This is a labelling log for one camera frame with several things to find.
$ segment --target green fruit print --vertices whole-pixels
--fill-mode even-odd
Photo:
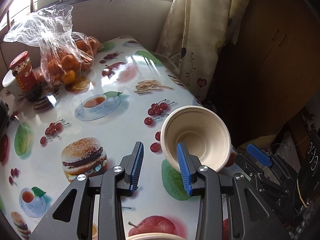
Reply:
[[[113,41],[106,41],[102,43],[102,49],[100,50],[100,52],[109,51],[114,49],[115,47],[116,47],[116,44]]]
[[[36,197],[42,197],[44,194],[46,194],[46,192],[39,189],[38,187],[33,187],[31,190],[33,191]]]
[[[119,95],[121,95],[123,92],[116,92],[116,91],[108,91],[108,92],[105,92],[104,95],[107,97],[107,98],[115,98],[115,97],[118,97]]]
[[[191,198],[184,190],[181,174],[172,168],[167,160],[162,162],[161,176],[163,186],[171,197],[177,200],[187,200]]]
[[[148,51],[138,50],[135,55],[136,56],[141,56],[141,57],[144,58],[144,60],[140,60],[139,61],[139,63],[142,63],[144,65],[146,65],[147,63],[149,63],[151,65],[151,61],[153,61],[153,63],[155,65],[161,64],[161,62]]]
[[[22,122],[16,132],[14,138],[14,149],[18,156],[30,152],[33,144],[32,128],[26,122]]]
[[[4,207],[4,203],[1,195],[0,195],[0,210],[2,211],[3,214],[5,214],[5,207]]]

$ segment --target wall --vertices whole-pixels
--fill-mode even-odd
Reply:
[[[121,35],[130,35],[147,49],[156,50],[164,22],[172,2],[167,0],[88,0],[74,3],[73,31],[83,32],[104,42]],[[10,62],[28,50],[33,67],[40,65],[39,48],[14,42],[1,43],[0,80],[7,73],[4,61]]]

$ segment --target glass jar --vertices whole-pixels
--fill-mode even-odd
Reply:
[[[30,102],[36,101],[42,93],[42,86],[37,82],[27,51],[19,54],[11,63],[12,75],[16,78],[24,96]]]

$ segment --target hamburger print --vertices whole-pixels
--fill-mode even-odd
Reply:
[[[98,139],[83,138],[69,144],[61,153],[62,169],[72,182],[79,174],[88,177],[103,174],[108,169],[106,152]]]
[[[31,231],[28,228],[23,217],[18,212],[11,212],[11,218],[19,234],[22,236],[22,239],[29,240]]]

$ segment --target blue gripper pad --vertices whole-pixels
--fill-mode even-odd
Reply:
[[[262,150],[260,150],[257,146],[250,143],[246,147],[247,152],[255,158],[258,162],[260,162],[263,166],[270,167],[272,165],[270,161],[270,157],[266,155]]]

